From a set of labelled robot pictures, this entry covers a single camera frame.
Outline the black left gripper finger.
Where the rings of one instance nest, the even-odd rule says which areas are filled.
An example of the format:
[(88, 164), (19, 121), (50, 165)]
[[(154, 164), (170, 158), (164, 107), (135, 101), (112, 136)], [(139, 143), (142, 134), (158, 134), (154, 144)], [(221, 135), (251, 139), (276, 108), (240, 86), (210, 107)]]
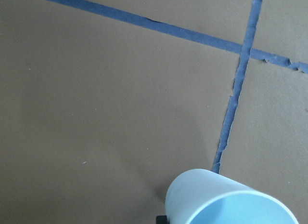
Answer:
[(167, 216), (166, 215), (158, 215), (156, 216), (156, 224), (167, 224)]

